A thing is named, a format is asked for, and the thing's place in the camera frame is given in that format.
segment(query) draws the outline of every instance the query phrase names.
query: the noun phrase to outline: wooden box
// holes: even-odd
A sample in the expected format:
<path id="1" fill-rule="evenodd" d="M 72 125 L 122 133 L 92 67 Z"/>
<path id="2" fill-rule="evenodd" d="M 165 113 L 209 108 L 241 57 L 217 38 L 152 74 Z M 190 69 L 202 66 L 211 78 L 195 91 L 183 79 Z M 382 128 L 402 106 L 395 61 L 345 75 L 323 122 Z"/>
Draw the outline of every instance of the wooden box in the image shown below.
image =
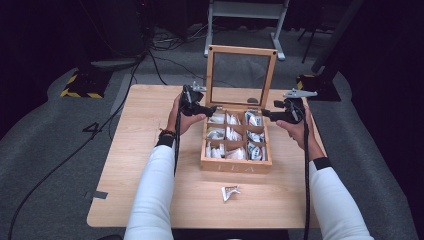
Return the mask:
<path id="1" fill-rule="evenodd" d="M 218 110 L 203 126 L 202 170 L 269 172 L 270 139 L 261 109 L 267 102 L 276 57 L 274 49 L 210 45 L 205 105 L 218 106 Z M 261 124 L 255 126 L 252 120 Z M 243 152 L 244 159 L 233 159 Z"/>

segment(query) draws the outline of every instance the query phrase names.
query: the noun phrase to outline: long sleeve shirt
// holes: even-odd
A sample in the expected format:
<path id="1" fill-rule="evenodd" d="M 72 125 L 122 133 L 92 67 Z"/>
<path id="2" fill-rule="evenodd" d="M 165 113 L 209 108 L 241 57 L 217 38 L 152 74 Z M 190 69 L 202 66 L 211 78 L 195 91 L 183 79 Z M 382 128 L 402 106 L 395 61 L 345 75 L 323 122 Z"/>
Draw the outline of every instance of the long sleeve shirt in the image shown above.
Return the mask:
<path id="1" fill-rule="evenodd" d="M 174 139 L 162 137 L 144 168 L 125 240 L 173 239 L 169 210 L 174 190 Z M 361 212 L 328 158 L 309 163 L 315 212 L 325 240 L 373 239 Z"/>

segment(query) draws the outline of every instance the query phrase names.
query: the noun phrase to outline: box lid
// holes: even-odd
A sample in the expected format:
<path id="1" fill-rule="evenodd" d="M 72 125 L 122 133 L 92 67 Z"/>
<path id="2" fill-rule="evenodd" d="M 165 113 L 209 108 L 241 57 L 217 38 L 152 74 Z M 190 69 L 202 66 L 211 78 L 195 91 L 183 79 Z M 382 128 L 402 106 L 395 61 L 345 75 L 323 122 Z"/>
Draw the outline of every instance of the box lid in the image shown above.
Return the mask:
<path id="1" fill-rule="evenodd" d="M 265 108 L 276 58 L 275 49 L 210 45 L 206 106 Z"/>

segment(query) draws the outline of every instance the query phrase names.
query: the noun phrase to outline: person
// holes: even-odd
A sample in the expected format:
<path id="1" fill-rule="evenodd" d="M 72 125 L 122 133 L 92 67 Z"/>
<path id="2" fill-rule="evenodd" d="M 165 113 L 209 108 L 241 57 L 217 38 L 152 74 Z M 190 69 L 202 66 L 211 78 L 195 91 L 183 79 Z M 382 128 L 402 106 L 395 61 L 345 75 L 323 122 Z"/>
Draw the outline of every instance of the person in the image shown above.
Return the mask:
<path id="1" fill-rule="evenodd" d="M 175 122 L 180 95 L 174 100 L 165 131 L 143 170 L 136 192 L 124 238 L 173 239 L 170 206 L 174 189 Z M 310 188 L 323 239 L 373 239 L 365 225 L 358 206 L 343 185 L 316 141 L 310 110 L 305 106 L 308 136 Z M 187 117 L 181 114 L 180 133 L 206 118 L 204 114 Z M 300 148 L 304 149 L 304 124 L 277 121 L 287 130 Z"/>

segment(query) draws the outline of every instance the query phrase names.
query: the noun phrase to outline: gray floor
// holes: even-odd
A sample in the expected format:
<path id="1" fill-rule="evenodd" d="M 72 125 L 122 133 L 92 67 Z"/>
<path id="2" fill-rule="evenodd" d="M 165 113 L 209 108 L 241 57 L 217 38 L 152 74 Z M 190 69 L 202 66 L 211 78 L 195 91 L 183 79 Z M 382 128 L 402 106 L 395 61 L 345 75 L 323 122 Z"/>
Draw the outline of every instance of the gray floor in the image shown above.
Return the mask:
<path id="1" fill-rule="evenodd" d="M 222 31 L 214 36 L 213 43 L 272 48 L 270 31 Z M 298 75 L 311 73 L 314 59 L 328 40 L 327 35 L 317 35 L 302 64 L 307 37 L 297 42 L 299 35 L 294 31 L 281 33 L 287 59 L 276 64 L 274 89 L 291 89 Z M 200 38 L 175 50 L 152 54 L 204 76 L 204 41 Z M 170 61 L 156 62 L 169 85 L 198 79 Z M 103 124 L 110 117 L 116 102 L 122 99 L 119 92 L 130 74 L 130 69 L 115 72 L 104 99 L 60 97 L 74 70 L 53 82 L 48 90 L 49 101 L 21 119 L 0 142 L 0 239 L 7 239 L 13 214 L 26 194 L 90 137 L 82 129 L 94 122 Z M 136 79 L 139 84 L 162 84 L 150 57 L 140 64 Z M 341 102 L 309 104 L 336 171 L 358 203 L 375 239 L 418 239 L 406 198 L 351 104 L 349 84 L 341 74 L 334 83 Z M 13 239 L 98 239 L 110 234 L 123 235 L 123 228 L 92 228 L 86 223 L 90 207 L 86 196 L 97 187 L 111 145 L 109 135 L 113 137 L 118 122 L 119 115 L 38 187 L 19 212 Z M 289 231 L 291 239 L 302 239 L 302 232 Z M 310 239 L 320 238 L 319 230 L 311 231 Z"/>

